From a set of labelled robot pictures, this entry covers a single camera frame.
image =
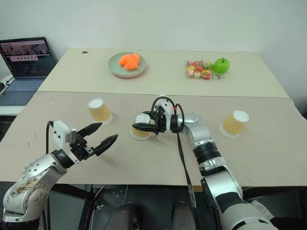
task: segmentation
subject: plush toy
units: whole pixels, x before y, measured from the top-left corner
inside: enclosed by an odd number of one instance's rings
[[[140,57],[137,54],[126,54],[121,57],[118,63],[125,69],[134,70],[138,67],[139,60]]]

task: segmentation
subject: table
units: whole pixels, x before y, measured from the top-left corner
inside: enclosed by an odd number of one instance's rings
[[[19,114],[0,143],[0,181],[15,181],[29,161],[45,154],[48,120],[62,120],[81,129],[93,122],[86,102],[101,97],[113,121],[88,139],[90,146],[119,134],[115,144],[100,157],[71,167],[59,183],[186,185],[175,134],[137,141],[130,126],[137,112],[148,110],[154,95],[37,92]],[[172,96],[186,113],[196,112],[208,126],[222,156],[241,186],[300,186],[307,184],[307,121],[288,98]],[[227,138],[219,124],[235,109],[250,121],[238,138]],[[50,140],[50,150],[59,149]],[[194,154],[182,135],[187,168],[193,185],[201,175]]]
[[[108,60],[121,52],[142,55],[146,71],[133,79],[115,77],[108,69]],[[186,60],[215,61],[222,57],[230,61],[225,79],[206,81],[185,76]],[[288,98],[258,54],[104,48],[69,48],[39,91]]]
[[[5,83],[9,79],[12,78],[13,75],[8,75],[4,77],[1,82],[5,85],[5,88],[0,91],[0,94],[8,87]],[[0,115],[3,116],[17,116],[22,110],[24,106],[0,106]]]

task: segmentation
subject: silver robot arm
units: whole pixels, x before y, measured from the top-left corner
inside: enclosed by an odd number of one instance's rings
[[[76,132],[61,121],[52,122],[54,141],[61,147],[29,163],[3,199],[3,229],[37,229],[45,202],[54,184],[67,172],[67,169],[94,154],[99,156],[118,137],[110,136],[96,148],[86,144],[85,136],[94,133],[101,123],[91,124]]]
[[[176,114],[170,98],[158,97],[144,112],[154,124],[132,125],[141,131],[184,133],[199,164],[205,198],[219,230],[277,230],[253,205],[243,200],[242,188],[218,151],[208,128],[197,114]]]

